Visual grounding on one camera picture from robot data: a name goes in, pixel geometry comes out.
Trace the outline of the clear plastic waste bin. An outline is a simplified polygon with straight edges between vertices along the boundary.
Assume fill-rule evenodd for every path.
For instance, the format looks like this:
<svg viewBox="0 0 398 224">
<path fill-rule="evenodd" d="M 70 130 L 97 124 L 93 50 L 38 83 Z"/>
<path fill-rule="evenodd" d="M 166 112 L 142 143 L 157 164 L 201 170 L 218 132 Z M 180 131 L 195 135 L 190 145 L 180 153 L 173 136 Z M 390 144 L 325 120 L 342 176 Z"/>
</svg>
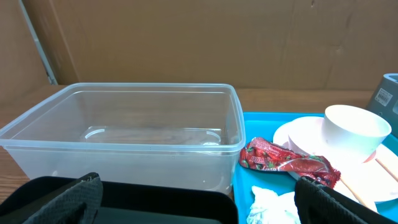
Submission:
<svg viewBox="0 0 398 224">
<path fill-rule="evenodd" d="M 30 179 L 81 177 L 228 194 L 246 143 L 227 84 L 76 83 L 1 130 Z"/>
</svg>

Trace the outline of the pink plate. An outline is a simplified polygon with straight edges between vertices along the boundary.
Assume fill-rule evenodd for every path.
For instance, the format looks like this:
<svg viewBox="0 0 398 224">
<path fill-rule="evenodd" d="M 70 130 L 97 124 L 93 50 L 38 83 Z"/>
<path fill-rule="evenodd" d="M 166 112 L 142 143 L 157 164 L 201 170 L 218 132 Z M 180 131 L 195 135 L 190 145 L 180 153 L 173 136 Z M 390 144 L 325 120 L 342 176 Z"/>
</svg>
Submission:
<svg viewBox="0 0 398 224">
<path fill-rule="evenodd" d="M 275 131 L 273 143 L 289 149 L 288 134 L 290 133 L 319 136 L 318 132 L 320 131 L 322 121 L 323 118 L 318 116 L 306 116 L 285 123 Z M 397 182 L 375 159 L 362 164 L 354 164 L 352 169 L 341 167 L 335 163 L 330 164 L 333 168 L 341 172 L 341 176 L 345 175 L 359 184 L 375 203 L 387 202 L 397 198 Z M 355 202 L 357 201 L 341 180 L 336 183 L 333 189 Z"/>
</svg>

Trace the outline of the white cup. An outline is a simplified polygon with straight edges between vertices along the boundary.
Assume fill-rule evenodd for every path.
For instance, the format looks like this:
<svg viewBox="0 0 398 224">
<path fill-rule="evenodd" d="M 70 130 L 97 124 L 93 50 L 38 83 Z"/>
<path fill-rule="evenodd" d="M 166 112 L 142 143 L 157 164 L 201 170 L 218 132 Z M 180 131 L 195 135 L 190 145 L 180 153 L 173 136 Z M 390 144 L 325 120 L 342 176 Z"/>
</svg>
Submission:
<svg viewBox="0 0 398 224">
<path fill-rule="evenodd" d="M 327 107 L 320 129 L 327 150 L 349 163 L 368 160 L 391 131 L 382 117 L 349 105 Z"/>
</svg>

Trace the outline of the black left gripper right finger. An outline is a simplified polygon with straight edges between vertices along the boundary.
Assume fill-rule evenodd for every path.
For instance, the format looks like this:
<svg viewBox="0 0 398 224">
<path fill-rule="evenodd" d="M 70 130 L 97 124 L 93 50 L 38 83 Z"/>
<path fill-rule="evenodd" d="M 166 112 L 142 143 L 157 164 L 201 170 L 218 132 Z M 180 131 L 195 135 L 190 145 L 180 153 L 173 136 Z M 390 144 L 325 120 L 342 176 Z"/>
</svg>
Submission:
<svg viewBox="0 0 398 224">
<path fill-rule="evenodd" d="M 309 177 L 296 181 L 294 202 L 301 224 L 396 224 Z"/>
</svg>

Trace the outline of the red snack wrapper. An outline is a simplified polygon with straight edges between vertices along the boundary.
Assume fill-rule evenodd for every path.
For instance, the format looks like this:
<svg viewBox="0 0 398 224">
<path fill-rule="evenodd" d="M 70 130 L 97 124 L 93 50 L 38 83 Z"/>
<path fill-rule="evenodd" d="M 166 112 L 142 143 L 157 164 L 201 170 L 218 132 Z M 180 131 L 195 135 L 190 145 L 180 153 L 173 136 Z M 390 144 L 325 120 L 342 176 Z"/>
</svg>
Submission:
<svg viewBox="0 0 398 224">
<path fill-rule="evenodd" d="M 334 188 L 341 172 L 323 156 L 291 151 L 264 138 L 254 138 L 239 153 L 239 164 L 247 169 L 273 172 L 293 172 Z"/>
</svg>

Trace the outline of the black plastic tray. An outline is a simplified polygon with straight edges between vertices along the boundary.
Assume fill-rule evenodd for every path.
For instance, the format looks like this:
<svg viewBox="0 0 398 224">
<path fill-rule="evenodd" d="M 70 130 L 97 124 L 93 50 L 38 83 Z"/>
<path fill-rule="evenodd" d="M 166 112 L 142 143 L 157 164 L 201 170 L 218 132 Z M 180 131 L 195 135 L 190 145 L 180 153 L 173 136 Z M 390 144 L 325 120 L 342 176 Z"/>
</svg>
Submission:
<svg viewBox="0 0 398 224">
<path fill-rule="evenodd" d="M 23 223 L 28 204 L 73 182 L 39 177 L 1 203 L 1 223 Z M 93 223 L 237 223 L 234 202 L 219 192 L 107 182 Z"/>
</svg>

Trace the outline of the pink shallow bowl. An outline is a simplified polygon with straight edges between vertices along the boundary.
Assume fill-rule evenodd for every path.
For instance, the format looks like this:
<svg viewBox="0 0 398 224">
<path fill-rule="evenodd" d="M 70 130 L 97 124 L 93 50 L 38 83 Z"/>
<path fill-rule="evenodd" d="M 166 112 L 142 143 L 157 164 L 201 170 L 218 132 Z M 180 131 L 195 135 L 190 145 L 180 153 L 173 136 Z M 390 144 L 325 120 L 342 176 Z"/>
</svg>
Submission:
<svg viewBox="0 0 398 224">
<path fill-rule="evenodd" d="M 377 151 L 369 155 L 355 154 L 343 147 L 329 146 L 320 136 L 298 135 L 294 133 L 288 134 L 289 149 L 304 154 L 323 156 L 331 163 L 343 164 L 353 163 L 361 164 L 373 160 Z"/>
</svg>

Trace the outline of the white tissue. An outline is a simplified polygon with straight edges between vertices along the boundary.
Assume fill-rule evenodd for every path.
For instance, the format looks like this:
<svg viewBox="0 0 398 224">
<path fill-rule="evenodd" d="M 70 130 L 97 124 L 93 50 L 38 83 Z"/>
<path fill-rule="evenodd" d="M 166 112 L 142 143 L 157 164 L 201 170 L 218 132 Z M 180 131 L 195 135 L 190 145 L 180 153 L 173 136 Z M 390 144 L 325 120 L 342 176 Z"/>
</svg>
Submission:
<svg viewBox="0 0 398 224">
<path fill-rule="evenodd" d="M 301 224 L 295 205 L 295 192 L 278 195 L 257 186 L 251 188 L 254 202 L 250 206 L 247 224 Z"/>
</svg>

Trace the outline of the grey dishwasher rack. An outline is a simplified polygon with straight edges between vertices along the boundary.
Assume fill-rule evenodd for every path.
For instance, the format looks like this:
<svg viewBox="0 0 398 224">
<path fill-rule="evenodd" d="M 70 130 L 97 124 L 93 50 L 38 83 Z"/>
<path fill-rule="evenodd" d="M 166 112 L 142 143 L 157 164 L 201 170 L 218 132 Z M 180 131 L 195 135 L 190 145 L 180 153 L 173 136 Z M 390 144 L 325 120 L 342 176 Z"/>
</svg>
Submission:
<svg viewBox="0 0 398 224">
<path fill-rule="evenodd" d="M 387 73 L 383 75 L 380 84 L 374 91 L 366 109 L 384 118 L 392 127 L 392 135 L 397 137 L 397 95 L 398 74 Z"/>
</svg>

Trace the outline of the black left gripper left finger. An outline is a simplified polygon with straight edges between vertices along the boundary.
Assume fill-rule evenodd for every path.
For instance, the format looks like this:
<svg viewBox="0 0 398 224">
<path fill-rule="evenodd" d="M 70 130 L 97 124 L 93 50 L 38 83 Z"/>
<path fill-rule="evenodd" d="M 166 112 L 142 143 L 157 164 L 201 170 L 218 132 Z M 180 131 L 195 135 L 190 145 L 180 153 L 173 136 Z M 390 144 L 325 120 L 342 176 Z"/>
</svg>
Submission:
<svg viewBox="0 0 398 224">
<path fill-rule="evenodd" d="M 92 224 L 100 208 L 103 184 L 99 175 L 89 173 L 28 204 L 23 224 Z"/>
</svg>

